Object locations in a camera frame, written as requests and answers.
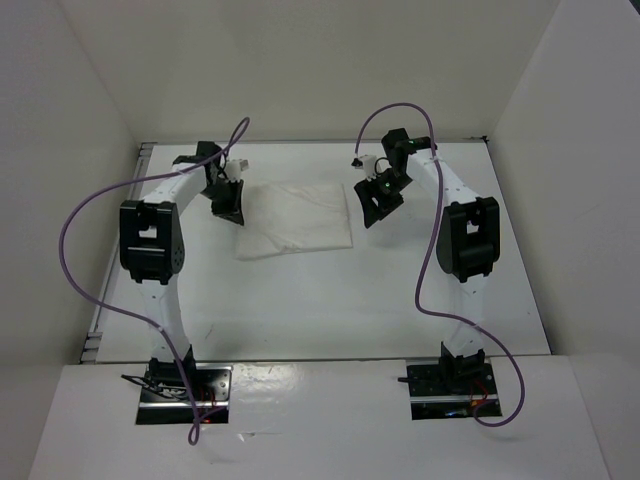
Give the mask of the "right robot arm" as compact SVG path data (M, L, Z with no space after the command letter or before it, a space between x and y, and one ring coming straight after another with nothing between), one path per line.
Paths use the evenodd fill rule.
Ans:
M420 312L455 321L441 343L435 380L440 388L461 392L482 377L485 351L479 325L484 289L500 257L500 207L493 197L482 197L438 155L428 137L410 138L405 129L393 129L381 140L384 154L356 156L351 165L364 178L354 190L371 227L399 208L403 190L412 183L436 202L427 259L436 259L448 278L448 311Z

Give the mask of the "white tank top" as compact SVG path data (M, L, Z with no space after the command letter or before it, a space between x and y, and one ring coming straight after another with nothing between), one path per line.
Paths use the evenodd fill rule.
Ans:
M242 194L244 225L236 234L241 261L353 247L340 183L263 183Z

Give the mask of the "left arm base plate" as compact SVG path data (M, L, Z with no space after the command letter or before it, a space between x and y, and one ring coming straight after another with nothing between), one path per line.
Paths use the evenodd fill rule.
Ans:
M197 413L204 425L226 424L229 419L232 387L231 365L199 363L193 394ZM133 377L141 387L137 407L137 425L186 425L194 419L186 388L183 385L152 385L144 377Z

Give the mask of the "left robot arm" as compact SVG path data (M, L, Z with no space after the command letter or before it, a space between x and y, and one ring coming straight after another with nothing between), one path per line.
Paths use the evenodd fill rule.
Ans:
M173 161L169 177L141 199L120 206L120 263L137 285L145 316L153 322L145 382L164 387L176 399L191 397L199 385L179 302L178 275L186 260L180 216L203 196L211 202L214 216L243 225L242 173L247 168L246 160L228 160L219 145L200 141L195 154Z

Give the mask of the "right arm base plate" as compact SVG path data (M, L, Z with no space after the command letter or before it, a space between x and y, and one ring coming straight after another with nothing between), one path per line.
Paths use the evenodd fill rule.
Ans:
M485 362L479 373L446 380L436 359L408 361L398 382L408 388L413 420L480 418L502 416L493 368Z

